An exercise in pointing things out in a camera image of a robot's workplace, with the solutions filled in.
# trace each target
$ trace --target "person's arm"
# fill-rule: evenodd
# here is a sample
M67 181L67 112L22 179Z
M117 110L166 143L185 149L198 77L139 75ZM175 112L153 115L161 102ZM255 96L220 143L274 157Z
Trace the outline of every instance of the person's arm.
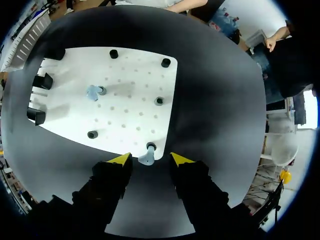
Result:
M280 39L285 39L290 35L288 26L283 26L278 29L271 37L265 40L265 45L270 49L270 53L275 49L276 42Z
M166 8L171 12L181 13L186 10L194 9L205 5L208 0L182 0L172 6Z

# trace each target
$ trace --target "white shirt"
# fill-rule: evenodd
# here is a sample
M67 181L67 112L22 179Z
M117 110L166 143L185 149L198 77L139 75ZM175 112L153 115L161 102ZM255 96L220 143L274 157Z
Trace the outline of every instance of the white shirt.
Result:
M116 5L140 5L165 9L182 0L116 0Z

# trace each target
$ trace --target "yellow object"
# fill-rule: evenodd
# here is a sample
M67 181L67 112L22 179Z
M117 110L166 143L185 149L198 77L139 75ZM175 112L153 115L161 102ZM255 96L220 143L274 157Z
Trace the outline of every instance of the yellow object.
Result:
M284 184L288 184L288 183L290 183L290 181L292 179L292 175L287 170L282 170L280 172L279 178L280 178L280 180L283 180Z
M183 156L180 156L174 152L171 152L170 153L171 156L173 157L173 160L175 161L176 165L179 167L179 164L185 164L185 163L188 163L188 164L192 164L192 163L195 163L195 161L192 161L188 158L185 158Z
M118 156L118 157L111 159L109 161L106 161L106 162L111 163L111 164L113 164L113 163L122 164L122 166L124 166L126 161L128 160L128 158L130 157L130 155L131 155L131 153L128 152L124 155Z

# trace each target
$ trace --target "white pegboard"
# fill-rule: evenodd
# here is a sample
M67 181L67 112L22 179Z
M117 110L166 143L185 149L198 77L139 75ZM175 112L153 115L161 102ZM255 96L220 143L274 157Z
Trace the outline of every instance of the white pegboard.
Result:
M110 58L116 49L119 57ZM170 59L168 68L161 66ZM104 151L140 157L153 142L156 160L163 156L174 98L178 62L153 52L118 47L66 49L62 60L44 59L39 76L53 78L50 90L33 87L29 107L46 112L40 125L77 143ZM89 85L103 86L106 95L92 101ZM156 106L157 97L164 98ZM89 139L89 131L98 137Z

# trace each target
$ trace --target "black table surface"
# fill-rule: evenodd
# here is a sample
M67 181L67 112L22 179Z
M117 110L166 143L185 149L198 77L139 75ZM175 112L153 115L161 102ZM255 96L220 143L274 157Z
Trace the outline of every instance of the black table surface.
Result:
M27 119L34 76L48 46L121 47L177 59L174 100L164 157L152 166L133 164L110 234L164 238L194 232L168 171L175 152L210 167L213 181L241 203L263 146L266 100L257 64L238 46L187 16L145 6L92 8L52 22L22 70L11 72L3 96L1 132L5 157L38 200L52 195L71 203L92 166L117 154L90 148Z

